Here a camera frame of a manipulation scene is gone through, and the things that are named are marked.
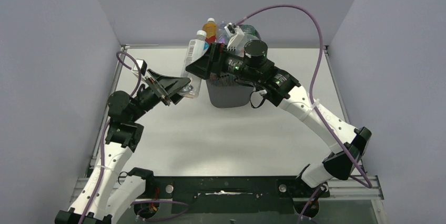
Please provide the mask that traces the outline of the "grey ribbed waste bin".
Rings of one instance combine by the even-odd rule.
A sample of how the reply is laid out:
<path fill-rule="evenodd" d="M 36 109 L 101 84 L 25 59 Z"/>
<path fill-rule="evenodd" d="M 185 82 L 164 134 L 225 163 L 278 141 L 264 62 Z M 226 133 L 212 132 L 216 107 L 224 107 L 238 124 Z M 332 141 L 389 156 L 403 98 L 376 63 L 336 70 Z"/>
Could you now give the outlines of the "grey ribbed waste bin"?
<path fill-rule="evenodd" d="M 233 52 L 239 57 L 244 56 L 244 46 L 251 40 L 259 40 L 256 37 L 245 34 L 244 39 Z M 249 103 L 250 94 L 254 87 L 247 82 L 237 80 L 231 75 L 221 75 L 217 77 L 212 74 L 206 80 L 209 100 L 217 108 L 241 107 Z"/>

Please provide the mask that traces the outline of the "pink blue label bottle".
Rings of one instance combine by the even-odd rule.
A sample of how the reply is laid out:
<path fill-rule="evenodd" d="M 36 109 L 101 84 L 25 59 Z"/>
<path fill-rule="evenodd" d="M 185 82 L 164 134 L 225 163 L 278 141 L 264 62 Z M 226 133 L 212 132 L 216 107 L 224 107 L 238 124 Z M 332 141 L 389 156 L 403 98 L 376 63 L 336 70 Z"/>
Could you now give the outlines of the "pink blue label bottle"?
<path fill-rule="evenodd" d="M 217 24 L 217 34 L 216 34 L 216 43 L 227 44 L 230 37 L 228 36 L 225 27 L 227 26 L 227 22 L 222 21 Z"/>

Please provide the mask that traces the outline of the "red yellow label bottle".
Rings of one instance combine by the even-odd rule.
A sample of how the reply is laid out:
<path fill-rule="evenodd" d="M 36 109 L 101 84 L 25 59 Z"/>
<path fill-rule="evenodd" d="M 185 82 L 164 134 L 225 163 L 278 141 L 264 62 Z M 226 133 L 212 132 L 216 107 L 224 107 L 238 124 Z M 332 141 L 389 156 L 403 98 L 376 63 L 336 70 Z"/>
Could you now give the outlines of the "red yellow label bottle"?
<path fill-rule="evenodd" d="M 203 31 L 206 32 L 205 42 L 208 44 L 214 43 L 217 36 L 217 24 L 214 18 L 209 18 L 207 22 L 202 27 Z"/>

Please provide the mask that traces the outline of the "green tinted bottle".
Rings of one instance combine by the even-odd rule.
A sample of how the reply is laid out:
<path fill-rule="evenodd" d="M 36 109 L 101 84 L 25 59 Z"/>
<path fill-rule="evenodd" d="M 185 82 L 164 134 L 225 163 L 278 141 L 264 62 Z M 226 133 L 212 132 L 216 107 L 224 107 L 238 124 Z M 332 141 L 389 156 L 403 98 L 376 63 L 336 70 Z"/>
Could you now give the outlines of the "green tinted bottle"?
<path fill-rule="evenodd" d="M 259 32 L 252 25 L 242 24 L 240 25 L 240 28 L 245 34 L 249 34 L 256 37 L 257 39 L 261 39 Z"/>

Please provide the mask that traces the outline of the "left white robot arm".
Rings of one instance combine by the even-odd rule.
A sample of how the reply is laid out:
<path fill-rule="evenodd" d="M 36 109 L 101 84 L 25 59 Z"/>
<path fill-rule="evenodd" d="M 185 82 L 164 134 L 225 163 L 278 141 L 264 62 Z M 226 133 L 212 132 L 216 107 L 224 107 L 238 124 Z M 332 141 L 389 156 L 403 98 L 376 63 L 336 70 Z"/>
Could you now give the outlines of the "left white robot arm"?
<path fill-rule="evenodd" d="M 99 161 L 77 199 L 68 210 L 58 212 L 55 223 L 117 223 L 135 199 L 155 194 L 154 173 L 147 169 L 135 167 L 117 189 L 114 185 L 141 140 L 144 126 L 137 120 L 158 104 L 179 103 L 191 80 L 151 69 L 143 78 L 147 87 L 138 88 L 136 96 L 119 90 L 108 98 L 109 124 L 102 135 Z"/>

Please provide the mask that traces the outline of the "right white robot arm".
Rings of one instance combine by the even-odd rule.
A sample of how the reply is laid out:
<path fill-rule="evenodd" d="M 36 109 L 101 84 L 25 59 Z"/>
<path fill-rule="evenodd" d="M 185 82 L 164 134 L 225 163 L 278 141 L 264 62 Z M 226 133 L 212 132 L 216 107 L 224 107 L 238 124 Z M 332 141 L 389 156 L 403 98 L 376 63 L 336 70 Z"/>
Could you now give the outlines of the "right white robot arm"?
<path fill-rule="evenodd" d="M 308 165 L 298 175 L 296 190 L 311 195 L 320 184 L 336 178 L 347 180 L 356 169 L 365 172 L 358 162 L 364 155 L 372 132 L 357 128 L 325 108 L 289 72 L 268 59 L 268 45 L 252 40 L 244 47 L 244 56 L 233 53 L 227 45 L 212 43 L 207 51 L 193 60 L 185 70 L 208 80 L 212 74 L 231 75 L 248 82 L 274 106 L 289 112 L 317 134 L 330 149 L 321 163 Z"/>

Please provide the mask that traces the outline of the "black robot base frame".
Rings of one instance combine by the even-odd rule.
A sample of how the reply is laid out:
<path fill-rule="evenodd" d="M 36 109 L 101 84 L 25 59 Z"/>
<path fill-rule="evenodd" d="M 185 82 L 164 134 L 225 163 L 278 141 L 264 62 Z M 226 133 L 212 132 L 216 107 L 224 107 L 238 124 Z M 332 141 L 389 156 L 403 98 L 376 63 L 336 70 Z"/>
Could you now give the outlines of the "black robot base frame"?
<path fill-rule="evenodd" d="M 308 199 L 313 192 L 296 176 L 156 176 L 138 197 L 183 202 L 189 205 L 189 213 L 292 214 L 292 199 Z"/>

